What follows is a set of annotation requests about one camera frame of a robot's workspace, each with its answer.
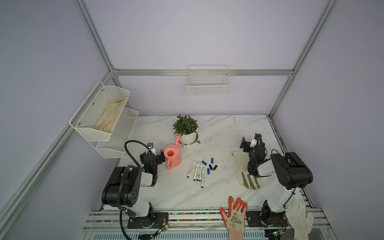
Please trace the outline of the white cotton glove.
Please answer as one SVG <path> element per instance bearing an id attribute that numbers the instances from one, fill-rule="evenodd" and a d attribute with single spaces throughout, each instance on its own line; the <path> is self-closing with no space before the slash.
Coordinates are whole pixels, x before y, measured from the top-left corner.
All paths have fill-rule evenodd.
<path id="1" fill-rule="evenodd" d="M 287 203 L 286 216 L 290 226 L 294 229 L 294 240 L 309 240 L 314 223 L 313 213 L 306 213 L 303 199 L 292 197 Z"/>

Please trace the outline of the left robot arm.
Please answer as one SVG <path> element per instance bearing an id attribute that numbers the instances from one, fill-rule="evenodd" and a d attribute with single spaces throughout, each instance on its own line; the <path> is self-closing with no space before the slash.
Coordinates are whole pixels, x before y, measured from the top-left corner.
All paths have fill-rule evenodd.
<path id="1" fill-rule="evenodd" d="M 140 187 L 153 187 L 158 180 L 158 165 L 164 163 L 164 152 L 159 155 L 142 153 L 143 167 L 116 167 L 103 192 L 102 203 L 116 207 L 133 218 L 153 218 L 151 203 L 139 197 Z"/>

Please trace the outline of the white marker pen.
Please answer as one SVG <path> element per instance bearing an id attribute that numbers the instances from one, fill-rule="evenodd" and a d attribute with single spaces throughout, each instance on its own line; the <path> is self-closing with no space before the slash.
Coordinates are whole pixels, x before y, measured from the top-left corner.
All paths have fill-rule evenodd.
<path id="1" fill-rule="evenodd" d="M 195 163 L 196 161 L 194 160 L 189 168 L 189 171 L 188 171 L 188 174 L 187 174 L 187 178 L 189 178 L 191 176 L 191 172 L 193 170 L 193 168 L 195 167 Z"/>
<path id="2" fill-rule="evenodd" d="M 201 170 L 201 180 L 200 180 L 200 182 L 201 182 L 201 188 L 204 187 L 204 181 L 205 181 L 205 168 L 202 167 L 202 170 Z"/>
<path id="3" fill-rule="evenodd" d="M 203 174 L 203 171 L 204 171 L 203 163 L 200 162 L 200 167 L 199 167 L 199 177 L 198 177 L 199 182 L 202 181 L 202 174 Z"/>
<path id="4" fill-rule="evenodd" d="M 196 180 L 198 179 L 199 165 L 200 165 L 200 163 L 199 163 L 199 162 L 196 162 L 196 165 L 195 165 L 195 171 L 194 171 L 194 178 L 193 178 L 194 181 L 196 181 Z"/>
<path id="5" fill-rule="evenodd" d="M 197 162 L 196 181 L 200 181 L 201 162 Z"/>

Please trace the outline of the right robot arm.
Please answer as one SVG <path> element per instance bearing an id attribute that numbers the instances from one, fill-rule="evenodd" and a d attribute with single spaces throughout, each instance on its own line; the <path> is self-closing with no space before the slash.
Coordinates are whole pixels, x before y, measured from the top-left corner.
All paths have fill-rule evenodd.
<path id="1" fill-rule="evenodd" d="M 264 201 L 260 211 L 248 211 L 246 218 L 250 227 L 282 226 L 286 222 L 284 214 L 288 202 L 313 181 L 313 174 L 300 157 L 289 152 L 280 154 L 277 150 L 268 150 L 261 134 L 255 134 L 248 142 L 242 138 L 242 152 L 234 152 L 234 160 L 240 185 L 246 189 L 257 190 L 263 187 L 262 178 L 276 175 L 279 183 L 272 196 Z"/>

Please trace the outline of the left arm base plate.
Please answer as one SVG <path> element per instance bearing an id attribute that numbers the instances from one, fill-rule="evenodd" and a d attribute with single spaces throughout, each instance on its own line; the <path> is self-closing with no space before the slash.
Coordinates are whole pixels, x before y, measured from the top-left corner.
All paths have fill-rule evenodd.
<path id="1" fill-rule="evenodd" d="M 129 218 L 127 229 L 160 229 L 169 221 L 169 213 L 154 212 L 146 217 Z"/>

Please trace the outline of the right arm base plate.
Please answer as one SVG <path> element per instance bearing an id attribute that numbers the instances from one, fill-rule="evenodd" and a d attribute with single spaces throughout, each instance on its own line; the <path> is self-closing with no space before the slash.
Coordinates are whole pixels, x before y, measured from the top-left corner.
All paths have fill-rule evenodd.
<path id="1" fill-rule="evenodd" d="M 285 216 L 285 212 L 273 213 L 262 211 L 247 211 L 246 220 L 249 227 L 286 227 L 288 222 Z"/>

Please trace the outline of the upper white mesh shelf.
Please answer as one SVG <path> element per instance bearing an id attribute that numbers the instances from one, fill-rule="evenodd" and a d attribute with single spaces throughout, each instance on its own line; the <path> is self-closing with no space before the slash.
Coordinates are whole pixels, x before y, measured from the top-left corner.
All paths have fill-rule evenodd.
<path id="1" fill-rule="evenodd" d="M 99 82 L 93 89 L 89 98 L 71 118 L 69 124 L 88 142 L 107 142 L 117 124 L 123 109 L 112 117 L 112 126 L 107 130 L 100 130 L 100 117 L 104 115 L 106 106 L 111 102 L 118 102 L 124 108 L 128 102 L 130 91 L 117 86 L 105 86 Z"/>

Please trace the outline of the beige glove in shelf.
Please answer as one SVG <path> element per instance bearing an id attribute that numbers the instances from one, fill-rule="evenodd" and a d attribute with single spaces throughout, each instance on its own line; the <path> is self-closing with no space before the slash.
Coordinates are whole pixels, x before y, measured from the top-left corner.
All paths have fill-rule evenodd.
<path id="1" fill-rule="evenodd" d="M 94 129 L 111 134 L 127 100 L 128 97 L 111 100 L 97 120 Z"/>

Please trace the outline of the pink watering can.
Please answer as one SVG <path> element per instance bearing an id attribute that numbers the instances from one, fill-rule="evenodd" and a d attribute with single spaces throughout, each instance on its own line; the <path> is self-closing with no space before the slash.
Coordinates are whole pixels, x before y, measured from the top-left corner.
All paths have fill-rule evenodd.
<path id="1" fill-rule="evenodd" d="M 172 168 L 176 168 L 181 164 L 181 152 L 179 148 L 179 143 L 181 136 L 175 136 L 175 143 L 165 148 L 164 155 L 167 162 L 167 168 L 171 170 Z"/>

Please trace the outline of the lower white mesh shelf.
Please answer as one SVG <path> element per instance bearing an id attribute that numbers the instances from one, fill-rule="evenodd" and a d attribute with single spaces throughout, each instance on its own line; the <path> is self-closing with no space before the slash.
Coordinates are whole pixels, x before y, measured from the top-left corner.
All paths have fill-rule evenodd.
<path id="1" fill-rule="evenodd" d="M 97 142 L 95 150 L 104 159 L 119 159 L 125 154 L 124 144 L 131 139 L 139 112 L 124 108 L 110 139 Z"/>

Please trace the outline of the potted green plant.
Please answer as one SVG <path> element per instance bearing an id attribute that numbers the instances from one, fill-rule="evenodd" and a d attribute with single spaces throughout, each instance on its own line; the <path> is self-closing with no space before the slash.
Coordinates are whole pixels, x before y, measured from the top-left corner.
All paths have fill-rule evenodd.
<path id="1" fill-rule="evenodd" d="M 181 143 L 191 143 L 198 137 L 198 121 L 189 115 L 178 115 L 173 124 L 174 135 L 181 136 Z"/>

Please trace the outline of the beige green-fingered glove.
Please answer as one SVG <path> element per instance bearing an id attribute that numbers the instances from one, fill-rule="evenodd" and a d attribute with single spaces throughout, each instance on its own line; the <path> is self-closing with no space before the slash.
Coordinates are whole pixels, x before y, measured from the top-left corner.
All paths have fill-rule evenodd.
<path id="1" fill-rule="evenodd" d="M 234 157 L 240 186 L 251 190 L 262 189 L 264 187 L 262 179 L 250 175 L 248 171 L 248 154 L 244 152 L 233 152 L 232 155 Z"/>

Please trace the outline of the orange palm work glove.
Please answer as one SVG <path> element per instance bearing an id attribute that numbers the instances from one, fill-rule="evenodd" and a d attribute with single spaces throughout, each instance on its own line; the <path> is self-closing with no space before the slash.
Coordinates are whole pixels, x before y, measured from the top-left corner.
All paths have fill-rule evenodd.
<path id="1" fill-rule="evenodd" d="M 235 201 L 232 196 L 229 196 L 228 205 L 229 210 L 220 208 L 220 214 L 229 231 L 229 240 L 243 240 L 248 204 L 241 198 Z"/>

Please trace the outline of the white plant saucer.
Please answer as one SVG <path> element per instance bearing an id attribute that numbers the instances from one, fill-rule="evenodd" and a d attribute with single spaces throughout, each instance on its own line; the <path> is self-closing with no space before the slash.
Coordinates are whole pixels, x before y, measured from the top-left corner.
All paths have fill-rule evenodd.
<path id="1" fill-rule="evenodd" d="M 181 143 L 180 142 L 180 144 L 181 145 L 184 145 L 184 146 L 190 146 L 190 145 L 193 145 L 193 144 L 196 144 L 196 143 L 199 143 L 199 140 L 198 139 L 195 139 L 193 142 L 191 142 L 191 143 Z"/>

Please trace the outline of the white mesh shelf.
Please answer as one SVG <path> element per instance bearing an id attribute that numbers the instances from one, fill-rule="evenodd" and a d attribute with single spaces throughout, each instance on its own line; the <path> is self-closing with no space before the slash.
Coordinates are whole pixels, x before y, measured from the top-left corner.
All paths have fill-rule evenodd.
<path id="1" fill-rule="evenodd" d="M 93 89 L 89 98 L 71 118 L 69 124 L 88 142 L 107 142 L 117 124 L 123 109 L 112 117 L 112 126 L 107 130 L 100 130 L 100 117 L 104 115 L 106 106 L 111 102 L 118 102 L 124 108 L 128 102 L 130 91 L 117 86 L 105 86 L 99 82 Z"/>
<path id="2" fill-rule="evenodd" d="M 119 159 L 125 154 L 124 144 L 131 139 L 139 112 L 124 108 L 110 139 L 97 142 L 95 150 L 104 159 Z"/>

